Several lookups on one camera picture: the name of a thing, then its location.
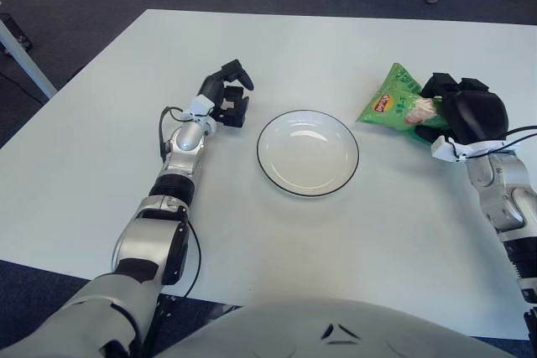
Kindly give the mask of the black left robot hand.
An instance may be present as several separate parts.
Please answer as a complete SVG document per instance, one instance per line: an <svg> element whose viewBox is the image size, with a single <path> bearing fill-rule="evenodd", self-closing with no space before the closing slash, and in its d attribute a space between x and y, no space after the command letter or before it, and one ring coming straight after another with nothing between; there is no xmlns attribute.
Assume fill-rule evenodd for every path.
<svg viewBox="0 0 537 358"><path fill-rule="evenodd" d="M227 127L242 127L248 110L249 97L244 90L253 91L254 84L239 60L232 60L207 76L197 95L203 95L214 106L209 116Z"/></svg>

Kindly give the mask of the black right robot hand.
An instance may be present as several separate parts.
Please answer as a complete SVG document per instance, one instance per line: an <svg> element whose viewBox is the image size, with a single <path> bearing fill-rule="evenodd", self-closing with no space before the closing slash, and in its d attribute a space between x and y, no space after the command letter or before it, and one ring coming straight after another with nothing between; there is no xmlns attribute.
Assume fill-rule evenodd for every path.
<svg viewBox="0 0 537 358"><path fill-rule="evenodd" d="M433 143L440 135L451 137L463 145L481 141L504 140L508 131L508 114L502 100L489 87L473 78L455 81L447 73L434 73L420 95L439 98L439 127L420 124L414 134Z"/></svg>

